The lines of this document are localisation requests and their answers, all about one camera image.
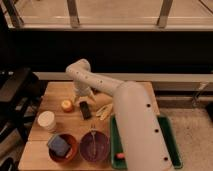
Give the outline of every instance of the floor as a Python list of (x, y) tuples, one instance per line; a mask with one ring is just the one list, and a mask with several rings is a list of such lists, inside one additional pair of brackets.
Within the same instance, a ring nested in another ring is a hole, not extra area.
[[(213, 1), (203, 0), (213, 10)], [(156, 25), (163, 0), (76, 0), (81, 25)], [(26, 26), (70, 26), (67, 0), (18, 0)], [(213, 25), (212, 13), (198, 0), (173, 0), (168, 25)]]
[[(161, 113), (169, 117), (173, 128), (183, 161), (181, 171), (212, 171), (213, 123), (203, 108), (208, 101), (199, 101), (193, 108), (190, 99), (157, 97)], [(0, 149), (0, 163), (8, 156), (19, 161), (24, 144), (14, 131), (0, 144)]]

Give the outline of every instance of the food item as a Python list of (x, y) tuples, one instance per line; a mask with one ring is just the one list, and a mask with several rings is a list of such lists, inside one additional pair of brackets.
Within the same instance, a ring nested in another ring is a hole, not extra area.
[(111, 114), (112, 108), (113, 108), (112, 103), (110, 103), (108, 105), (104, 105), (96, 112), (96, 116), (100, 117), (100, 120), (102, 121)]
[(61, 102), (61, 107), (64, 112), (71, 112), (74, 108), (71, 100), (63, 100)]
[(125, 155), (124, 155), (124, 153), (117, 153), (117, 154), (115, 155), (115, 158), (116, 158), (116, 159), (119, 159), (119, 160), (122, 160), (122, 159), (125, 159)]

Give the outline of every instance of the black object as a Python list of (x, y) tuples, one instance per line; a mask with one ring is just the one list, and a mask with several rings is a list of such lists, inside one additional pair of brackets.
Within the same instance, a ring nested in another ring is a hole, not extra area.
[(101, 73), (204, 74), (213, 68), (213, 32), (50, 30), (11, 29), (18, 55), (13, 63), (33, 71), (64, 72), (83, 56), (93, 72)]
[(1, 5), (0, 23), (0, 72), (2, 72), (3, 70), (14, 69), (14, 66), (17, 65), (18, 56), (16, 49), (13, 46), (13, 41), (7, 27), (7, 22), (3, 15)]
[(80, 105), (81, 113), (82, 113), (82, 115), (84, 117), (84, 120), (91, 118), (92, 115), (91, 115), (91, 112), (89, 110), (87, 102), (86, 101), (82, 101), (82, 102), (80, 102), (79, 105)]
[(211, 118), (212, 122), (213, 122), (213, 103), (209, 103), (207, 106), (206, 106), (206, 110), (209, 114), (209, 117)]
[(17, 128), (24, 142), (27, 130), (24, 123), (32, 122), (34, 115), (24, 117), (30, 103), (41, 95), (38, 78), (30, 68), (14, 71), (0, 89), (0, 142)]
[(0, 171), (17, 171), (14, 161), (11, 157), (7, 158), (0, 166)]

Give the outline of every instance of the maroon bowl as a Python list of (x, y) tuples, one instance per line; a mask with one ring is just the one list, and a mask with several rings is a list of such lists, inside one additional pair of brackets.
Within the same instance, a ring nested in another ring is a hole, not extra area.
[(60, 164), (66, 164), (70, 162), (76, 156), (78, 152), (78, 142), (75, 139), (75, 137), (73, 137), (70, 134), (61, 134), (60, 137), (63, 138), (68, 144), (71, 145), (70, 150), (68, 151), (65, 157), (59, 157), (52, 150), (49, 149), (49, 156), (54, 162), (57, 162)]
[(95, 131), (94, 137), (95, 145), (91, 132), (83, 136), (79, 146), (80, 154), (88, 162), (104, 161), (110, 152), (109, 138), (100, 131)]

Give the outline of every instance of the carrot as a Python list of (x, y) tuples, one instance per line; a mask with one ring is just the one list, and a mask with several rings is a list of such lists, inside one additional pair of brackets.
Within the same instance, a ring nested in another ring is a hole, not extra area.
[(124, 153), (117, 153), (117, 154), (115, 155), (115, 158), (116, 158), (116, 159), (125, 159), (125, 155), (124, 155)]

